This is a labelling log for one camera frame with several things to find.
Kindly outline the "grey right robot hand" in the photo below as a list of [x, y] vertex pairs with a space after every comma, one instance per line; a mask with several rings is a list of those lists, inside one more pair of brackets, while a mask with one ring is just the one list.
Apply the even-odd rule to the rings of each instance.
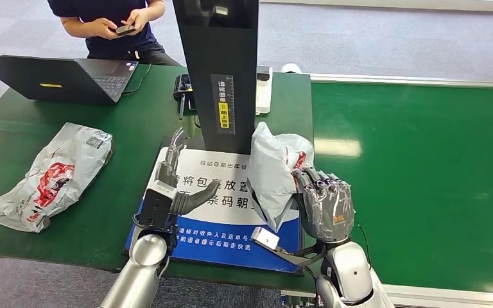
[[296, 197], [305, 232], [323, 243], [349, 238], [355, 210], [350, 185], [333, 173], [314, 167], [292, 171], [298, 187]]

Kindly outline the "person's left hand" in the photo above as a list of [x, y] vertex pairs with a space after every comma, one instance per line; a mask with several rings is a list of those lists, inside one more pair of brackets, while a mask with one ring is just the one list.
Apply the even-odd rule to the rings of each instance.
[[129, 18], [125, 21], [121, 21], [124, 26], [128, 26], [133, 29], [128, 35], [135, 35], [139, 33], [149, 21], [149, 11], [148, 7], [142, 9], [132, 10]]

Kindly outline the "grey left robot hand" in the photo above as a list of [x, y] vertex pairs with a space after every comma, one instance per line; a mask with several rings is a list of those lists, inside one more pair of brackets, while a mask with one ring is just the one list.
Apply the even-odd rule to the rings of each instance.
[[169, 214], [183, 216], [214, 197], [220, 182], [213, 180], [194, 194], [179, 192], [177, 189], [177, 169], [181, 151], [187, 146], [189, 136], [180, 127], [171, 136], [164, 160], [157, 164], [155, 179], [149, 185], [146, 195], [153, 196], [156, 209], [165, 209]]

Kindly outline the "person's right hand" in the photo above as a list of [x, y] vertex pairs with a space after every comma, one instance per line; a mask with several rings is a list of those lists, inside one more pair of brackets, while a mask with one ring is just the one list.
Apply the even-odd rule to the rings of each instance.
[[106, 18], [99, 18], [91, 22], [86, 22], [85, 25], [89, 37], [99, 37], [106, 40], [118, 38], [116, 24]]

